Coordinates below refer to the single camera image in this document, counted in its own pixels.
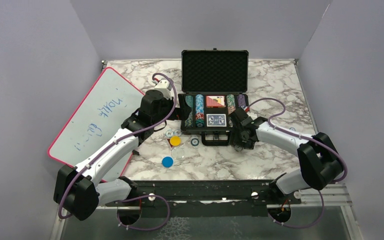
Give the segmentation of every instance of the gray wall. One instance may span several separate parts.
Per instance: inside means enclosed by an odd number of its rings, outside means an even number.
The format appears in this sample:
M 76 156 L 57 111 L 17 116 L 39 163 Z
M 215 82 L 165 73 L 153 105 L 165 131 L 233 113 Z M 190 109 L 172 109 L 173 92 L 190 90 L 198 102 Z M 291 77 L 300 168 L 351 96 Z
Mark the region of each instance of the gray wall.
M 298 58 L 331 0 L 71 0 L 102 59 L 179 58 L 245 49 Z
M 0 240 L 49 238 L 60 164 L 47 148 L 100 65 L 68 0 L 0 1 Z
M 349 166 L 365 239 L 384 239 L 384 0 L 333 0 L 299 62 L 317 127 Z

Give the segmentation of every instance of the open case lid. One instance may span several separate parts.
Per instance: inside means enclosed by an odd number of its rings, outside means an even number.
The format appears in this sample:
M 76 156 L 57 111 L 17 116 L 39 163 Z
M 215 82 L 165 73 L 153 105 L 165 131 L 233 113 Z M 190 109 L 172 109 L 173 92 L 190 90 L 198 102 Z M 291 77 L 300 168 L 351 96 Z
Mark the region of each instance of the open case lid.
M 244 93 L 248 89 L 248 51 L 184 50 L 181 73 L 184 93 Z

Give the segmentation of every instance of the yellow chip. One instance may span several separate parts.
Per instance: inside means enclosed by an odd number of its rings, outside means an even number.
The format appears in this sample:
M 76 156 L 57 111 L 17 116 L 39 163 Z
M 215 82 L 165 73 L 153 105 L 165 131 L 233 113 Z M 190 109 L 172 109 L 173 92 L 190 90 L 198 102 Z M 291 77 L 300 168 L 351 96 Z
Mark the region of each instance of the yellow chip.
M 173 146 L 179 146 L 181 143 L 180 137 L 178 136 L 173 136 L 170 138 L 170 144 Z

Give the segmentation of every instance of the teal poker chip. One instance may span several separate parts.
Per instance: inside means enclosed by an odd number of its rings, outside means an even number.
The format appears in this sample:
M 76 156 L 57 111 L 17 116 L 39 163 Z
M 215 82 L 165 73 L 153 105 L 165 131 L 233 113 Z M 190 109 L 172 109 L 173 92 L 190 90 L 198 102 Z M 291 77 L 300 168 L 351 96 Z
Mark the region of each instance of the teal poker chip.
M 198 138 L 192 138 L 192 140 L 190 140 L 190 144 L 196 147 L 200 144 L 200 140 Z
M 197 119 L 197 120 L 196 120 L 196 126 L 197 126 L 198 128 L 202 128 L 202 127 L 204 127 L 204 123 L 205 123 L 204 119 Z

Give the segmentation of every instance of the blue chip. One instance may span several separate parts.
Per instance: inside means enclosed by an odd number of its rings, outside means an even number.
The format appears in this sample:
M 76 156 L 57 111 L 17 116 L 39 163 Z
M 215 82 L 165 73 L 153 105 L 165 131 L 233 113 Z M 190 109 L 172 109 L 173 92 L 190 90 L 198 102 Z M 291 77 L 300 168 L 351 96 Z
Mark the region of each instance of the blue chip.
M 166 156 L 162 159 L 162 165 L 166 168 L 173 166 L 173 158 L 171 156 Z

